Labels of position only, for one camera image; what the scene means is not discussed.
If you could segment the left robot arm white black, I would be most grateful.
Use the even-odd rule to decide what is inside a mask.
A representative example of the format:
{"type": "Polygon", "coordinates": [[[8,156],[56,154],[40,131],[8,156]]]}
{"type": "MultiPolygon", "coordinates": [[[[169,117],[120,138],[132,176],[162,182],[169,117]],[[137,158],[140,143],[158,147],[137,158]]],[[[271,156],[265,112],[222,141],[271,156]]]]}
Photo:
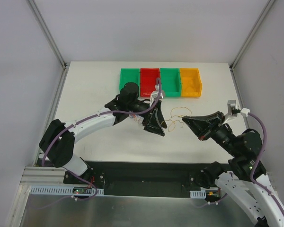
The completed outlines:
{"type": "Polygon", "coordinates": [[[142,117],[145,131],[165,136],[167,125],[161,111],[163,97],[160,79],[156,79],[155,90],[145,100],[139,99],[139,86],[128,82],[113,100],[91,116],[71,122],[53,120],[42,136],[39,148],[54,167],[66,169],[80,184],[91,182],[92,169],[73,153],[74,145],[100,129],[121,123],[130,115],[142,117]]]}

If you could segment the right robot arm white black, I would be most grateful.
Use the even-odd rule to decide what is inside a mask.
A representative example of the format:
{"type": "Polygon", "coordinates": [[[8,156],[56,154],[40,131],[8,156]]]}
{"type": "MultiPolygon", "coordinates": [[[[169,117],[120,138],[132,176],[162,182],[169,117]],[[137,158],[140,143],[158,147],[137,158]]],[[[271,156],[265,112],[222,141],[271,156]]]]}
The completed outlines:
{"type": "Polygon", "coordinates": [[[284,227],[284,205],[276,196],[260,161],[267,141],[263,122],[247,108],[234,108],[227,115],[217,111],[207,116],[184,116],[182,121],[200,141],[213,139],[232,156],[228,161],[230,172],[219,162],[213,162],[194,178],[195,183],[206,189],[215,185],[221,188],[256,227],[284,227]],[[238,114],[256,119],[263,136],[250,128],[235,136],[226,122],[238,114]]]}

